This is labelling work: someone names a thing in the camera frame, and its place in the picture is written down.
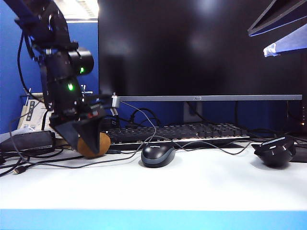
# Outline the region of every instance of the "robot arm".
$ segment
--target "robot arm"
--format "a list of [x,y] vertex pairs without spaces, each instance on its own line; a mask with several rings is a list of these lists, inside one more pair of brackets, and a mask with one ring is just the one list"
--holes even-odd
[[[50,126],[74,149],[80,136],[93,153],[99,153],[103,104],[83,97],[77,81],[78,75],[92,71],[91,53],[70,41],[66,20],[54,1],[4,1],[18,16],[15,22],[23,31],[29,54],[40,66],[44,103],[54,110]],[[34,57],[32,48],[39,57]]]

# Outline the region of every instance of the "blue wall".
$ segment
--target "blue wall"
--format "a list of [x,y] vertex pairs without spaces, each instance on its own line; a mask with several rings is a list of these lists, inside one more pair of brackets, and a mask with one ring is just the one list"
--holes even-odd
[[[7,132],[8,123],[20,115],[24,99],[23,87],[17,70],[17,50],[21,35],[20,28],[15,24],[15,14],[0,1],[0,133]],[[96,23],[69,24],[71,40],[77,40],[79,45],[89,49],[94,57],[95,65],[92,73],[79,77],[80,84],[86,84],[87,89],[98,93],[98,49]],[[32,92],[41,92],[40,73],[37,63],[33,62],[23,46],[21,65],[26,85]],[[183,103],[146,102],[133,103],[137,107],[147,107],[157,113],[163,124],[183,121]],[[215,122],[234,122],[234,102],[204,102],[204,117]],[[291,110],[299,117],[299,102],[291,102]],[[119,108],[121,117],[129,118],[133,109],[122,105]],[[239,123],[249,128],[266,127],[281,130],[286,119],[285,102],[239,102]],[[137,121],[144,119],[138,114]],[[290,119],[286,126],[297,129],[298,122]]]

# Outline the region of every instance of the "green led light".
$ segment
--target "green led light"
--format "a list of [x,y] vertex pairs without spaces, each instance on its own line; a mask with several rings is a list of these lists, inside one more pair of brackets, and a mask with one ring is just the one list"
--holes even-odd
[[68,89],[69,89],[70,91],[73,91],[73,84],[69,83],[69,84],[68,84]]
[[83,67],[80,68],[80,74],[83,74],[85,69]]

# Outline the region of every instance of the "computer mouse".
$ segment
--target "computer mouse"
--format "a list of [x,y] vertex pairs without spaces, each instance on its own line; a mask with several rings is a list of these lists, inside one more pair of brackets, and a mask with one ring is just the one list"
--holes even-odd
[[255,154],[269,167],[282,167],[295,156],[293,139],[277,138],[261,145],[252,145]]
[[146,167],[168,165],[175,157],[175,148],[167,143],[148,143],[142,150],[141,160]]

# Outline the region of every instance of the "power adapter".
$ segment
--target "power adapter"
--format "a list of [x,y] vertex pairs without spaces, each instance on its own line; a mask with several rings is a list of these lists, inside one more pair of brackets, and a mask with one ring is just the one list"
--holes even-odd
[[[18,150],[54,149],[55,147],[55,133],[51,131],[38,131],[18,134],[13,136],[13,138]],[[12,142],[12,138],[9,138],[0,143],[0,151],[16,151]]]

